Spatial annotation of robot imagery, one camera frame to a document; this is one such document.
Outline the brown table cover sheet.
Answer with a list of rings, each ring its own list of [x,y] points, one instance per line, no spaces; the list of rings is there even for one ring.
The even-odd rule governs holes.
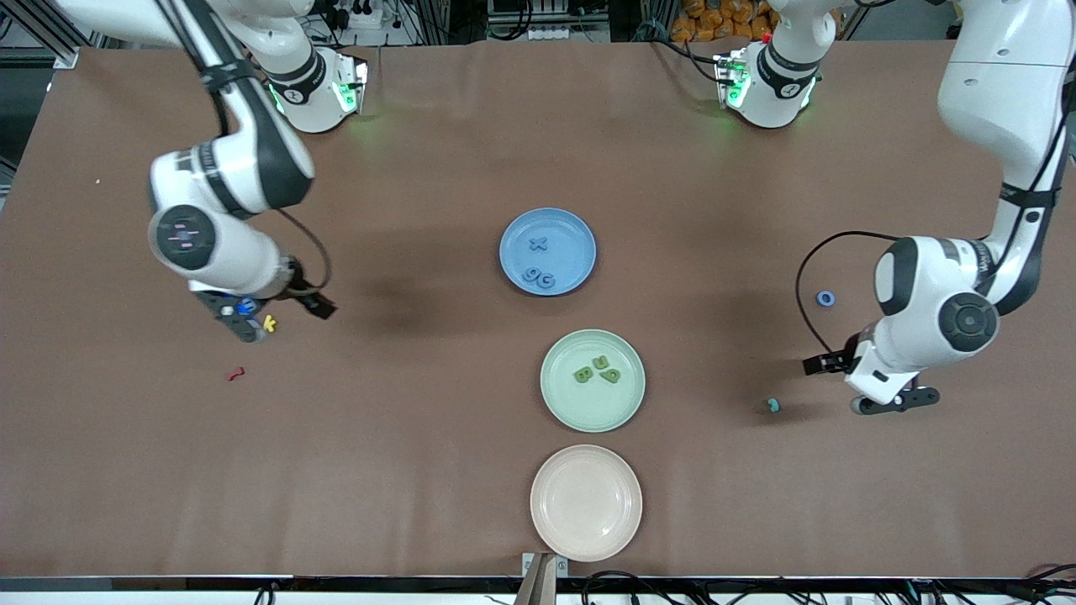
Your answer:
[[[293,210],[339,309],[273,302],[261,344],[148,249],[150,161],[218,130],[192,65],[89,51],[51,79],[0,213],[0,574],[514,574],[543,545],[534,474],[577,444],[641,479],[641,527],[603,568],[1076,562],[1076,167],[1034,298],[922,377],[939,403],[856,416],[840,376],[799,367],[820,348],[794,275],[819,241],[990,229],[999,161],[937,115],[950,51],[835,45],[810,107],[761,130],[650,45],[363,50],[364,112],[306,138],[318,175]],[[566,295],[501,272],[501,234],[539,208],[597,240]],[[543,402],[546,352],[581,329],[642,358],[621,428]]]

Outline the light green plate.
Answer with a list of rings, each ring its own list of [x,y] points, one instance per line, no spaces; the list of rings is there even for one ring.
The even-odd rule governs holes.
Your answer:
[[[604,355],[609,368],[621,372],[618,383],[608,383],[591,360]],[[594,372],[587,383],[577,383],[574,371],[587,366]],[[548,352],[539,371],[541,395],[550,413],[582,433],[618,430],[638,413],[646,394],[642,358],[629,341],[601,329],[565,334]]]

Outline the blue plate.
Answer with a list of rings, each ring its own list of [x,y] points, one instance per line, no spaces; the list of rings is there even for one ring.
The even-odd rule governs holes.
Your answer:
[[[548,238],[546,252],[533,252],[528,240]],[[502,275],[519,290],[538,297],[557,297],[580,287],[592,275],[597,261],[597,240],[583,219],[557,208],[539,208],[514,219],[501,234],[498,261]],[[528,267],[555,276],[555,286],[541,290],[535,281],[524,281]]]

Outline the pale pink plate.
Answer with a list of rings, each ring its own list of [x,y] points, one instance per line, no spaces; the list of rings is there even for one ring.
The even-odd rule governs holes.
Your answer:
[[[594,563],[614,558],[643,516],[631,464],[600,445],[570,445],[546,459],[530,486],[530,520],[554,554]]]

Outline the orange packaged items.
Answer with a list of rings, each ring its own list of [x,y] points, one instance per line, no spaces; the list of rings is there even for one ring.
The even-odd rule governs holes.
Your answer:
[[[730,37],[765,41],[781,19],[768,0],[678,0],[677,8],[668,30],[676,43]]]

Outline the aluminium frame profile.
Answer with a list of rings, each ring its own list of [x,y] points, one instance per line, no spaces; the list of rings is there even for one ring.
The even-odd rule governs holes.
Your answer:
[[[89,43],[55,0],[0,0],[0,68],[72,69]]]

